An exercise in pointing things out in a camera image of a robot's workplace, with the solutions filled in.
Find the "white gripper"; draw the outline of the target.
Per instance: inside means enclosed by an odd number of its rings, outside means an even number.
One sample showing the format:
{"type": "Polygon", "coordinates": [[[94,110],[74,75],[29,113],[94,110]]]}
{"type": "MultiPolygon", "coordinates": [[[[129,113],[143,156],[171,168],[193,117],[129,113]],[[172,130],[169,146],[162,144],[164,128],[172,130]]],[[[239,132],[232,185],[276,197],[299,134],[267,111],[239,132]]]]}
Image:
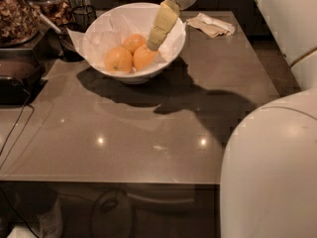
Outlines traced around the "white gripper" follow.
{"type": "Polygon", "coordinates": [[[160,3],[147,40],[147,47],[151,51],[157,51],[163,44],[179,17],[179,9],[185,10],[195,2],[196,0],[164,0],[160,3]]]}

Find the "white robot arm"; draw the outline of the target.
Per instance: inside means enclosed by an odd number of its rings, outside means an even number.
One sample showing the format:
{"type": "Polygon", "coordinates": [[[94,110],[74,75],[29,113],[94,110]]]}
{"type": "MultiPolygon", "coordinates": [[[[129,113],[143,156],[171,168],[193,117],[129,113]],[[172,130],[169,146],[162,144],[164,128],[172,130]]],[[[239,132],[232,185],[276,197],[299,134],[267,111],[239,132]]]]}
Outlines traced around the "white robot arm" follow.
{"type": "Polygon", "coordinates": [[[300,90],[249,114],[222,162],[220,220],[190,238],[317,238],[317,0],[255,0],[300,90]]]}

